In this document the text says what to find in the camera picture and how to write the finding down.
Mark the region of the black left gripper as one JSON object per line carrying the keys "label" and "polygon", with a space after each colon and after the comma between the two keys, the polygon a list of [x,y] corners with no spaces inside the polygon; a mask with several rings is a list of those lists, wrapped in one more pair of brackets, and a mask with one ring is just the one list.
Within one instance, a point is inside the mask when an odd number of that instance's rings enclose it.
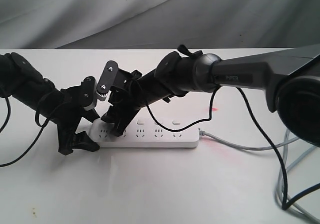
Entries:
{"label": "black left gripper", "polygon": [[80,105],[80,86],[61,89],[63,94],[62,106],[56,113],[58,152],[63,155],[71,154],[74,149],[95,152],[100,149],[99,144],[93,141],[86,131],[76,133],[80,120],[83,117],[93,123],[100,115],[95,109],[84,111]]}

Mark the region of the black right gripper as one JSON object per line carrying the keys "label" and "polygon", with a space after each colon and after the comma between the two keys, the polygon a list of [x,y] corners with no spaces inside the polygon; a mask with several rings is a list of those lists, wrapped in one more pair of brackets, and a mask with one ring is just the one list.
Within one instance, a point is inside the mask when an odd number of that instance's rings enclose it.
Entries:
{"label": "black right gripper", "polygon": [[140,77],[142,77],[142,74],[138,70],[127,72],[118,69],[116,79],[109,90],[108,102],[110,107],[100,118],[105,123],[114,123],[111,130],[113,136],[122,136],[127,126],[138,113],[134,108],[132,85]]}

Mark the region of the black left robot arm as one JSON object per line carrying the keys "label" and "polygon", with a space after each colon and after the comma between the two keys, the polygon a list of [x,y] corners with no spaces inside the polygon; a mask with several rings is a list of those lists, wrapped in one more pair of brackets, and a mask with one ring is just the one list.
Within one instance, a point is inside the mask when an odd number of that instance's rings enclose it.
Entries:
{"label": "black left robot arm", "polygon": [[94,77],[86,77],[79,86],[56,89],[23,56],[12,52],[0,57],[0,86],[35,111],[35,122],[42,115],[57,126],[58,152],[68,155],[75,149],[95,152],[99,145],[85,131],[76,130],[82,118],[90,122],[99,118]]}

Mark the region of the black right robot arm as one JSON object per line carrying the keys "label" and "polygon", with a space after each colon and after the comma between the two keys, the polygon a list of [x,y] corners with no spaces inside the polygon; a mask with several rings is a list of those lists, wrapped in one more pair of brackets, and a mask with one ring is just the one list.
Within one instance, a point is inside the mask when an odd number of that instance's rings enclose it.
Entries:
{"label": "black right robot arm", "polygon": [[270,112],[297,137],[320,144],[319,45],[223,60],[202,51],[191,53],[183,45],[166,55],[147,74],[107,69],[110,107],[102,116],[121,136],[136,114],[159,100],[169,102],[189,92],[213,93],[222,86],[265,92]]}

